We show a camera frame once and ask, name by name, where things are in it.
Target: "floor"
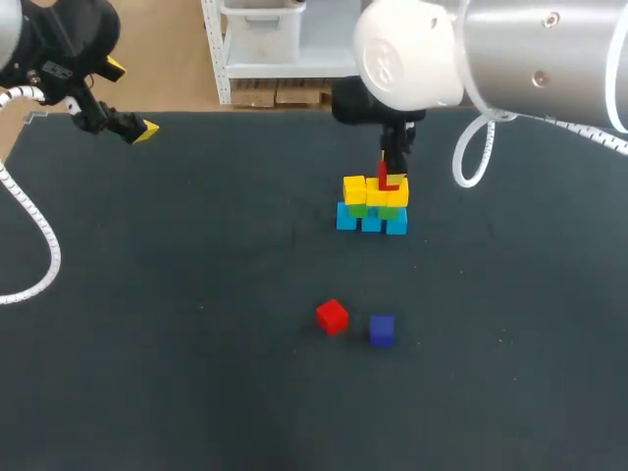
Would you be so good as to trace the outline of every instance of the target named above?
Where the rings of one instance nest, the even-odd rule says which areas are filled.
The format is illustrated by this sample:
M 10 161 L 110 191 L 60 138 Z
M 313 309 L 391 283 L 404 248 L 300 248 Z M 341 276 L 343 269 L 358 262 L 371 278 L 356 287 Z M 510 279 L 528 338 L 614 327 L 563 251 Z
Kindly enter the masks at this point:
M 200 0 L 110 0 L 122 20 L 114 51 L 128 70 L 118 83 L 95 78 L 94 93 L 134 111 L 216 111 L 218 104 Z M 54 0 L 37 0 L 46 5 Z M 0 114 L 0 160 L 6 160 L 35 103 L 14 102 Z M 49 111 L 65 111 L 61 107 Z

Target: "blue cube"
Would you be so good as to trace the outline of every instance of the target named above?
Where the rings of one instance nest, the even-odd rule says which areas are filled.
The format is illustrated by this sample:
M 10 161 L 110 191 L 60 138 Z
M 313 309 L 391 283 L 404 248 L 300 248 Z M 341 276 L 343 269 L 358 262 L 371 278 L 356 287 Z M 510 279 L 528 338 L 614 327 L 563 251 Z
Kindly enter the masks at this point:
M 369 341 L 373 346 L 393 346 L 394 316 L 371 316 Z
M 355 231 L 357 229 L 357 219 L 349 216 L 349 208 L 344 203 L 338 203 L 336 229 L 339 231 Z
M 369 208 L 368 218 L 362 220 L 363 233 L 380 233 L 382 231 L 382 220 L 378 214 L 378 208 Z
M 408 211 L 406 208 L 401 208 L 399 216 L 395 220 L 386 222 L 386 234 L 389 236 L 408 234 Z

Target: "metal shelf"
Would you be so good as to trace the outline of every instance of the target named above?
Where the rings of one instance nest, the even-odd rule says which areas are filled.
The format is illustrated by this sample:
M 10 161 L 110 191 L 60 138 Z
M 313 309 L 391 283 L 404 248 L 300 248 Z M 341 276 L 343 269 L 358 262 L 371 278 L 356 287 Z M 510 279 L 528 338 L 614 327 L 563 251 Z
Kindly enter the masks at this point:
M 220 0 L 201 0 L 221 104 L 231 104 L 229 79 L 309 79 L 356 75 L 353 30 L 360 0 L 308 0 L 301 26 L 300 55 L 290 64 L 255 64 L 245 48 L 220 34 Z
M 352 53 L 359 0 L 309 0 L 303 13 L 300 57 L 290 64 L 255 64 L 246 50 L 227 51 L 230 79 L 335 78 L 357 74 Z

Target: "storage bin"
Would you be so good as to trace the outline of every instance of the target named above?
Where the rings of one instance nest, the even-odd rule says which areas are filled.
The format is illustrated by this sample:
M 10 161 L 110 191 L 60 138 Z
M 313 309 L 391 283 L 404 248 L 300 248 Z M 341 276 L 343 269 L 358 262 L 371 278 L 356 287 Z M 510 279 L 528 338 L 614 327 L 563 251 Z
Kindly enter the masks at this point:
M 305 2 L 286 0 L 226 0 L 221 7 L 229 22 L 232 50 L 249 64 L 298 60 L 304 11 Z

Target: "cardboard box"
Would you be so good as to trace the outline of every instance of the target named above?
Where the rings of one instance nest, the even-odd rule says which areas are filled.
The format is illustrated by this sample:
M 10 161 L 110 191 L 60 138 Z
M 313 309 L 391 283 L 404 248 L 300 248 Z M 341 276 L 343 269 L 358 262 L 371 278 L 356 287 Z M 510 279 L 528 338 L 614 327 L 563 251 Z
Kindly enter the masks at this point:
M 232 104 L 250 108 L 273 108 L 277 81 L 247 78 L 232 80 Z
M 281 78 L 277 88 L 277 103 L 320 105 L 323 85 L 322 78 Z

